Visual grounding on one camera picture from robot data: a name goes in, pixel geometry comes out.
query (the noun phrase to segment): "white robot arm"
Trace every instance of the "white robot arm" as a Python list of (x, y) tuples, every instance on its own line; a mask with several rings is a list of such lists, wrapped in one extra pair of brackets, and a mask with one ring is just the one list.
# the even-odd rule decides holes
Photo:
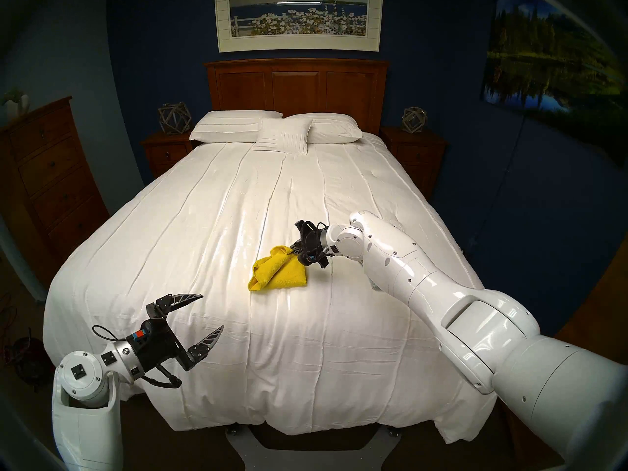
[[(175, 358), (189, 371), (205, 359), (221, 336), (223, 326), (185, 350), (166, 318), (169, 312), (201, 297), (195, 294), (161, 297), (146, 306), (150, 318), (142, 323), (140, 330), (124, 339), (110, 339), (97, 333), (111, 341), (101, 354), (75, 351), (64, 357), (55, 371), (52, 426), (56, 447), (69, 470), (122, 469), (119, 384), (121, 381), (133, 384), (143, 378), (162, 388), (181, 386), (181, 380), (161, 363)], [(168, 382), (145, 376), (153, 368), (161, 371)], [(73, 405), (73, 400), (80, 405)]]
[(566, 460), (626, 380), (625, 366), (542, 336), (513, 298), (458, 284), (412, 238), (370, 212), (354, 212), (350, 225), (296, 226), (301, 239), (293, 247), (301, 263), (325, 268), (328, 256), (361, 262), (373, 285), (426, 323), (471, 386), (482, 394), (495, 391)]

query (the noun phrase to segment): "wooden dresser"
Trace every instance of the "wooden dresser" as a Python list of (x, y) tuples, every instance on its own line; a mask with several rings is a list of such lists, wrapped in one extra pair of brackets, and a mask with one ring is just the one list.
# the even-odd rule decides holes
[(109, 218), (83, 155), (71, 98), (0, 130), (0, 212), (46, 288), (65, 259)]

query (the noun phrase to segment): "dark blue wall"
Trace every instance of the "dark blue wall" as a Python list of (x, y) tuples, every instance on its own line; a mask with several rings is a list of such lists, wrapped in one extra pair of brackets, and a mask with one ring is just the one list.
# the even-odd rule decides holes
[(551, 335), (628, 229), (628, 176), (593, 148), (480, 102), (493, 0), (445, 3), (436, 129), (451, 146), (432, 205), (484, 285), (518, 299)]
[(488, 288), (527, 305), (553, 334), (579, 307), (628, 228), (625, 172), (587, 146), (479, 101), (493, 0), (384, 0), (380, 52), (217, 51), (213, 0), (107, 0), (111, 62), (127, 132), (156, 110), (211, 108), (203, 62), (346, 57), (390, 63), (382, 124), (424, 107), (450, 147), (432, 204)]

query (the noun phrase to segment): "bed frame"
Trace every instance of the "bed frame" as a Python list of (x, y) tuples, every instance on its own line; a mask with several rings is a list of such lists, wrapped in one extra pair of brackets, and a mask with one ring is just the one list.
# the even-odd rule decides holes
[(388, 62), (337, 58), (272, 58), (209, 62), (212, 107), (266, 109), (284, 118), (308, 112), (352, 116), (379, 134)]

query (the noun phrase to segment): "yellow cloth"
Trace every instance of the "yellow cloth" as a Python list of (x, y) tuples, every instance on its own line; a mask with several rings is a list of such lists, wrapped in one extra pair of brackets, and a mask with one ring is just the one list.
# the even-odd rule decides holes
[(299, 263), (296, 254), (287, 246), (275, 246), (270, 256), (260, 258), (253, 265), (249, 290), (303, 287), (307, 283), (305, 266)]

